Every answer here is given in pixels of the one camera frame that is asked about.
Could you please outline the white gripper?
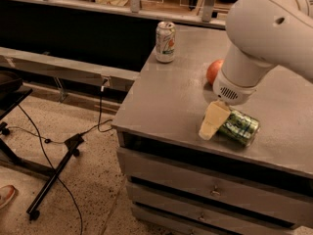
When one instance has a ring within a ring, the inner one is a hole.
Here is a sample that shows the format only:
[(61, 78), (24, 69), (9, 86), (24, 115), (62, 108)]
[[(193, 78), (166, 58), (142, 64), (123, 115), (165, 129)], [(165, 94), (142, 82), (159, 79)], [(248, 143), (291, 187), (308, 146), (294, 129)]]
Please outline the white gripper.
[(232, 44), (213, 82), (213, 92), (220, 100), (208, 105), (199, 136), (203, 140), (210, 140), (231, 113), (227, 104), (245, 103), (273, 67), (273, 64), (245, 54)]

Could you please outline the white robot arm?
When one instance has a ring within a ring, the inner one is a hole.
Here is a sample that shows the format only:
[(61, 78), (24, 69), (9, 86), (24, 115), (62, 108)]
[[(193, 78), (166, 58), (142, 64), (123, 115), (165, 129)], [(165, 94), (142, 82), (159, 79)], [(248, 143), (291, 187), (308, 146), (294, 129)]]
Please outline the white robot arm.
[(245, 103), (263, 77), (282, 66), (313, 79), (313, 0), (238, 0), (226, 19), (231, 46), (206, 78), (218, 99), (205, 111), (199, 136), (209, 140)]

